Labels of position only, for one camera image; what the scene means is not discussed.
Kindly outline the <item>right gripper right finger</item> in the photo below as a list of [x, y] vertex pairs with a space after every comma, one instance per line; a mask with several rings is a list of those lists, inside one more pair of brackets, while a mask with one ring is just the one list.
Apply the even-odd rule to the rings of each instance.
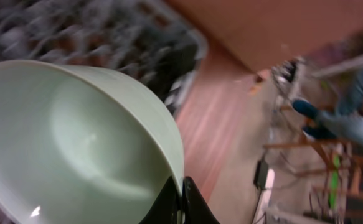
[[191, 177], [185, 177], [182, 206], [185, 224], [219, 224]]

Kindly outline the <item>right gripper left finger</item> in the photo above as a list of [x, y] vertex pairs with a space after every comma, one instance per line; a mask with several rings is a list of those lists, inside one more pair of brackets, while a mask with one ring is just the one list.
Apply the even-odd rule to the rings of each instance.
[[139, 224], [176, 224], [179, 194], [172, 177], [169, 177], [152, 207]]

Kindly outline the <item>green bowl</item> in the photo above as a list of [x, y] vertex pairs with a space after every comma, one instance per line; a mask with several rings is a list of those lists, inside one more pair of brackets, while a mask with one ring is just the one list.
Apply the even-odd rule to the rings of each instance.
[[0, 62], [0, 207], [17, 223], [138, 223], [184, 153], [164, 103], [107, 68]]

